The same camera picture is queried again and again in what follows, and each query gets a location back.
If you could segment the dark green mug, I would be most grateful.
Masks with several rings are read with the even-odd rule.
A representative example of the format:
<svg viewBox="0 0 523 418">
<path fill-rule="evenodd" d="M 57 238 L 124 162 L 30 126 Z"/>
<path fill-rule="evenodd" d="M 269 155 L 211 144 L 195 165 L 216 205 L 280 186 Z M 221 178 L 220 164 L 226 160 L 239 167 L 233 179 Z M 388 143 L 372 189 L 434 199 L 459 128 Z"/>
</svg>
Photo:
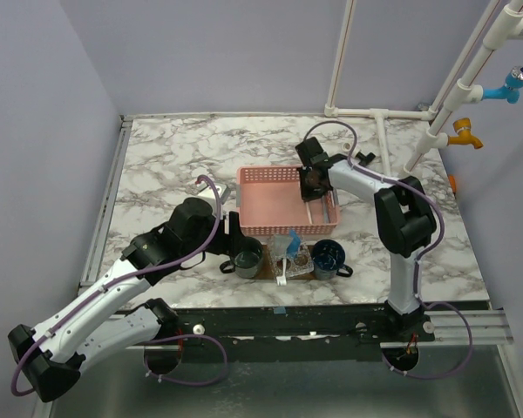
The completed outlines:
<svg viewBox="0 0 523 418">
<path fill-rule="evenodd" d="M 234 273 L 242 279 L 254 279 L 262 270 L 263 245 L 252 237 L 246 237 L 238 245 L 237 253 L 220 264 L 220 272 Z"/>
</svg>

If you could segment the pink plastic basket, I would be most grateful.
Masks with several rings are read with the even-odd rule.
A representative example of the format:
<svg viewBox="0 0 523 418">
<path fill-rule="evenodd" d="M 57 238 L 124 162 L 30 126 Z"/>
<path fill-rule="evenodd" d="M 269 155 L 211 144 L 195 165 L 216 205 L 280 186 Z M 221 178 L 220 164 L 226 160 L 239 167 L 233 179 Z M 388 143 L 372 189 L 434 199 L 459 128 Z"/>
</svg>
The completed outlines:
<svg viewBox="0 0 523 418">
<path fill-rule="evenodd" d="M 340 221 L 340 207 L 328 195 L 329 223 L 323 223 L 321 199 L 310 202 L 314 225 L 309 224 L 301 198 L 296 165 L 250 165 L 237 170 L 236 208 L 241 231 L 248 236 L 287 234 L 329 235 Z"/>
</svg>

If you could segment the brown wooden oval tray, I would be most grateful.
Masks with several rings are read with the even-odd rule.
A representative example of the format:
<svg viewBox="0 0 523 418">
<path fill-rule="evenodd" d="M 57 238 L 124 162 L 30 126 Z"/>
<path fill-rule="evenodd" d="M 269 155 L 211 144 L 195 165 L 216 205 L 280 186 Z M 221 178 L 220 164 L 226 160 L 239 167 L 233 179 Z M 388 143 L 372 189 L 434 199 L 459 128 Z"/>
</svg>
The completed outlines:
<svg viewBox="0 0 523 418">
<path fill-rule="evenodd" d="M 301 244 L 301 248 L 295 258 L 288 258 L 287 281 L 290 280 L 314 280 L 314 265 L 310 256 L 313 246 Z M 255 277 L 256 280 L 272 280 L 276 282 L 276 261 L 268 245 L 263 245 L 263 265 L 261 272 Z"/>
</svg>

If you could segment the blue toothpaste tube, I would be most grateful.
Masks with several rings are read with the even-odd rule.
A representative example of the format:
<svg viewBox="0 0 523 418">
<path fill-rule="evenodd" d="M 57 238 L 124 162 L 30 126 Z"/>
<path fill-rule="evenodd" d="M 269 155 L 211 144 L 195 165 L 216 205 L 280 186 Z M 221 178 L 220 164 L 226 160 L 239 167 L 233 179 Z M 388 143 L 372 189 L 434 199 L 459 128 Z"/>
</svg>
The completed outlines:
<svg viewBox="0 0 523 418">
<path fill-rule="evenodd" d="M 289 230 L 289 237 L 291 238 L 291 241 L 287 247 L 287 255 L 295 258 L 299 252 L 302 240 L 294 229 Z"/>
</svg>

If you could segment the white capped toothbrush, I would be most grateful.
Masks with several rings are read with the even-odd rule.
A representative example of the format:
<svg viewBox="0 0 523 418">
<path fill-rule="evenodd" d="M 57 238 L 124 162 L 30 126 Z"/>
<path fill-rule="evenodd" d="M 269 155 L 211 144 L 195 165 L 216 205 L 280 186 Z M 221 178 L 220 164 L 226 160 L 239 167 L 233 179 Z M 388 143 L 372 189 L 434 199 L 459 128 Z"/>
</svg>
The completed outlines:
<svg viewBox="0 0 523 418">
<path fill-rule="evenodd" d="M 276 284 L 279 287 L 286 286 L 287 285 L 287 266 L 288 266 L 288 259 L 287 257 L 282 257 L 279 260 L 276 261 L 277 272 L 275 276 Z"/>
</svg>

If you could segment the clear textured acrylic holder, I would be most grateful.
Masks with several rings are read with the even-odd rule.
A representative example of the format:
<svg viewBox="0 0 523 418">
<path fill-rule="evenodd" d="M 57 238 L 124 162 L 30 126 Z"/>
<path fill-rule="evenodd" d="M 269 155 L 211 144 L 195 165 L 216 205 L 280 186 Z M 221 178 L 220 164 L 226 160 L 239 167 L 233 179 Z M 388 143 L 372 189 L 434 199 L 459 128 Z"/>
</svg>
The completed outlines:
<svg viewBox="0 0 523 418">
<path fill-rule="evenodd" d="M 268 265 L 271 276 L 279 286 L 284 286 L 286 281 L 292 279 L 305 280 L 314 270 L 313 260 L 309 247 L 301 242 L 295 255 L 284 252 L 281 235 L 272 236 L 268 240 Z"/>
</svg>

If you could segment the dark blue mug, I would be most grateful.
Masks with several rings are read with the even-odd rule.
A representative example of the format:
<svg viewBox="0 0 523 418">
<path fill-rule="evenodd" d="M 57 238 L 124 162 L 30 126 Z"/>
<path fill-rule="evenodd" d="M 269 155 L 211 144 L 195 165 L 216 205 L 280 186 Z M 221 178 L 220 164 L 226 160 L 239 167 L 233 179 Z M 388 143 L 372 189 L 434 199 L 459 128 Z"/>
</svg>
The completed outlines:
<svg viewBox="0 0 523 418">
<path fill-rule="evenodd" d="M 317 280 L 331 280 L 334 277 L 349 278 L 353 274 L 345 264 L 346 253 L 343 247 L 333 239 L 317 241 L 310 251 L 313 261 L 313 274 Z"/>
</svg>

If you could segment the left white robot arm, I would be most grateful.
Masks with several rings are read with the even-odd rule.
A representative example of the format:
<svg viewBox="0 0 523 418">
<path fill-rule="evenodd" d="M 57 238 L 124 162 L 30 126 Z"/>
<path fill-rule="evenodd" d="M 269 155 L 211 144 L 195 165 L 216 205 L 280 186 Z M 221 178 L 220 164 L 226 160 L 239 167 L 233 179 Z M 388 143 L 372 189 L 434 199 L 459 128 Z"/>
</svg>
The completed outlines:
<svg viewBox="0 0 523 418">
<path fill-rule="evenodd" d="M 185 199 L 167 222 L 133 238 L 105 275 L 69 305 L 35 326 L 19 324 L 9 332 L 16 362 L 11 393 L 54 401 L 87 369 L 124 348 L 206 340 L 205 334 L 185 333 L 162 299 L 148 300 L 120 320 L 110 318 L 195 256 L 235 256 L 245 239 L 239 213 L 224 214 L 221 203 Z"/>
</svg>

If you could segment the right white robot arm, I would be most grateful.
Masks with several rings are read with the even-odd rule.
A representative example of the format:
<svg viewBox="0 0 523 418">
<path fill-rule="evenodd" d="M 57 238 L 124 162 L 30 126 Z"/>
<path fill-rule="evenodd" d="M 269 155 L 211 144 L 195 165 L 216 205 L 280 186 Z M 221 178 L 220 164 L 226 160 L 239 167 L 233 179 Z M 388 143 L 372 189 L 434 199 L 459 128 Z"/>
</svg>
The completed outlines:
<svg viewBox="0 0 523 418">
<path fill-rule="evenodd" d="M 386 306 L 394 313 L 384 318 L 384 332 L 392 340 L 405 340 L 416 326 L 410 314 L 421 307 L 420 259 L 438 227 L 432 202 L 417 178 L 385 177 L 345 155 L 330 156 L 314 137 L 295 150 L 302 163 L 298 172 L 303 201 L 341 190 L 374 206 L 378 237 L 391 257 Z"/>
</svg>

